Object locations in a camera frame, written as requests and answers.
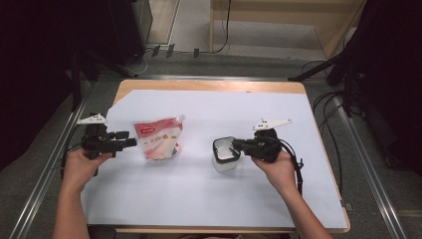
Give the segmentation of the clear jar with black lid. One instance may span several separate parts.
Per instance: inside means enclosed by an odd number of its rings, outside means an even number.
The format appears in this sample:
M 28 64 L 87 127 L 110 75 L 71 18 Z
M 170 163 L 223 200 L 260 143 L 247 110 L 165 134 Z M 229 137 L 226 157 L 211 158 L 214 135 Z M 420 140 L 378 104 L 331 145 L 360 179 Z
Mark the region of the clear jar with black lid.
M 233 136 L 217 138 L 213 141 L 213 163 L 219 172 L 235 169 L 240 160 L 240 152 L 233 146 Z

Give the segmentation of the dark curtain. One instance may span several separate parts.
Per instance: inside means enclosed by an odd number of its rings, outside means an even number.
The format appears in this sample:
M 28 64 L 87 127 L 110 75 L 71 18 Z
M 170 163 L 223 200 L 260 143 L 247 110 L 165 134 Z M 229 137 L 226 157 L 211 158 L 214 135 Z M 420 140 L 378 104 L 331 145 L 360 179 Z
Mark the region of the dark curtain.
M 57 0 L 0 0 L 0 170 L 71 93 Z
M 422 0 L 366 0 L 354 37 L 375 138 L 391 166 L 422 176 Z

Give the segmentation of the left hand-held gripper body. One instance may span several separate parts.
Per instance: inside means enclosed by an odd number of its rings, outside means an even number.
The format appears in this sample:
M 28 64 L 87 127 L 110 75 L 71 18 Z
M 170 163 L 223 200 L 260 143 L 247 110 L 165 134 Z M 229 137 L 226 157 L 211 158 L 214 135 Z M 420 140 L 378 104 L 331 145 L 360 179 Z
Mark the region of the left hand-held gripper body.
M 77 125 L 85 127 L 84 135 L 81 139 L 81 147 L 86 151 L 89 159 L 98 157 L 109 141 L 106 123 L 107 119 L 102 114 L 95 114 L 88 118 L 77 120 Z

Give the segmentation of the light wooden furniture frame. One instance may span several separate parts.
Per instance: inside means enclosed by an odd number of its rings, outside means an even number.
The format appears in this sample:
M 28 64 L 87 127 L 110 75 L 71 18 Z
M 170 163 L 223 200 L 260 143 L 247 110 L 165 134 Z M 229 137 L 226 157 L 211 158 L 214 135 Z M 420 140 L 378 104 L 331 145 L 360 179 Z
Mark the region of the light wooden furniture frame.
M 360 19 L 366 0 L 209 0 L 209 49 L 213 50 L 214 21 L 313 26 L 327 58 L 333 57 L 349 30 Z

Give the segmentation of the black cabinet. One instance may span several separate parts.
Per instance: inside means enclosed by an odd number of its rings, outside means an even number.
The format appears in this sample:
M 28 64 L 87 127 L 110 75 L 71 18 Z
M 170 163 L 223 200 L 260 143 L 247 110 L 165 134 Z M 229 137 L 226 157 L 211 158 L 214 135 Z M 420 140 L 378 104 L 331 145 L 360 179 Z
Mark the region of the black cabinet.
M 127 66 L 145 53 L 153 17 L 149 0 L 81 0 L 78 20 L 88 49 Z

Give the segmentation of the metal floor rail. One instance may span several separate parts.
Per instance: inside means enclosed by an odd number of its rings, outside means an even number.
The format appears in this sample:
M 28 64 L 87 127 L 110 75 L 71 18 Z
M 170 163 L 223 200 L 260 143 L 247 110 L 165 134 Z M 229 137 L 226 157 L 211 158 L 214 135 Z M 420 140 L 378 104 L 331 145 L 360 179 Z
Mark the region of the metal floor rail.
M 345 111 L 341 108 L 338 97 L 334 98 L 334 103 L 337 107 L 339 107 L 339 117 L 341 118 L 342 124 L 350 137 L 357 160 L 359 161 L 366 182 L 368 183 L 372 196 L 377 204 L 378 210 L 384 220 L 391 239 L 408 239 L 399 220 L 399 216 L 371 162 L 371 157 L 364 147 L 363 141 L 358 134 L 353 120 L 349 118 Z
M 287 78 L 236 77 L 236 76 L 187 76 L 187 75 L 139 75 L 139 80 L 199 80 L 199 81 L 242 81 L 242 82 L 288 82 Z
M 53 150 L 29 194 L 19 218 L 8 239 L 25 239 L 29 228 L 37 215 L 47 190 L 57 170 L 61 167 L 63 154 L 67 151 L 68 140 L 76 129 L 77 120 L 80 118 L 86 106 L 86 100 L 82 100 L 74 111 L 71 112 L 60 136 L 56 140 Z

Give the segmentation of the person's right hand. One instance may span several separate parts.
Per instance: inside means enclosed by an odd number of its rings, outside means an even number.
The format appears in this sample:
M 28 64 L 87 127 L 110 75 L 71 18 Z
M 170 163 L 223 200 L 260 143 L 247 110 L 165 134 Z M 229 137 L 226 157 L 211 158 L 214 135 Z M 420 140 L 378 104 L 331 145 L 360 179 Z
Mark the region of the person's right hand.
M 252 157 L 252 161 L 266 174 L 269 182 L 276 188 L 283 198 L 298 194 L 296 177 L 291 157 L 281 151 L 278 158 L 272 162 Z

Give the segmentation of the black metal stand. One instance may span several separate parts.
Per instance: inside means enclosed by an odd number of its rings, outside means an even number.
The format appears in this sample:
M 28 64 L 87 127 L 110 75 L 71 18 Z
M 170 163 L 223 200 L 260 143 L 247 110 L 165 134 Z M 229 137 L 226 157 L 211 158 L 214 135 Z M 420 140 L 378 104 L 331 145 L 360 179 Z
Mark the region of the black metal stand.
M 330 86 L 337 86 L 341 79 L 345 80 L 342 107 L 346 115 L 350 118 L 352 83 L 358 78 L 357 57 L 361 50 L 363 40 L 363 35 L 355 31 L 340 53 L 298 76 L 290 77 L 289 81 L 302 82 L 316 73 L 331 67 L 331 71 L 328 74 L 326 81 Z
M 130 78 L 136 76 L 136 73 L 133 71 L 128 68 L 120 67 L 93 50 L 77 48 L 71 58 L 73 112 L 82 104 L 82 101 L 85 98 L 83 96 L 81 75 L 84 75 L 85 79 L 93 85 L 100 78 L 100 70 L 98 69 L 97 64 L 103 65 L 122 77 Z

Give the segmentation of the person's left hand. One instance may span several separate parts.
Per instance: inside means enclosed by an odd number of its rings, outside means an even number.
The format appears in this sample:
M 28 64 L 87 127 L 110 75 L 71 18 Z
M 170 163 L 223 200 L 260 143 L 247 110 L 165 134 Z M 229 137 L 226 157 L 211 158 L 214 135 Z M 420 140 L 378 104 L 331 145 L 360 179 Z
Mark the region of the person's left hand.
M 89 159 L 88 153 L 82 148 L 71 151 L 66 158 L 62 189 L 66 192 L 81 193 L 96 170 L 110 158 L 111 153 L 103 153 Z

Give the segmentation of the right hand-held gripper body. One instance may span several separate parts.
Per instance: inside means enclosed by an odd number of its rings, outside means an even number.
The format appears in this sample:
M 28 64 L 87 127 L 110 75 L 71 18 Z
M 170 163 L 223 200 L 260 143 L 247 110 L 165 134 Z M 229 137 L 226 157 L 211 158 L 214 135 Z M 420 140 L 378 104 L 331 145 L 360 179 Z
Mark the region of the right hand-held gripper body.
M 276 127 L 291 123 L 291 119 L 261 119 L 253 126 L 254 138 L 248 150 L 250 156 L 263 159 L 265 162 L 274 162 L 279 153 L 284 150 L 293 154 L 290 145 L 278 138 Z

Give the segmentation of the red white spout pouch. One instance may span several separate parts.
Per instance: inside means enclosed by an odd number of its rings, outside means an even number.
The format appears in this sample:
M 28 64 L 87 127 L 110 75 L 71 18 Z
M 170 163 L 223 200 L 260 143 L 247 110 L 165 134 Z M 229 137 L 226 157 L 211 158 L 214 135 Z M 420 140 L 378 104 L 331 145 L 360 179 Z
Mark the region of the red white spout pouch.
M 165 160 L 175 156 L 180 149 L 178 139 L 184 121 L 185 115 L 134 122 L 132 125 L 144 157 L 150 160 Z

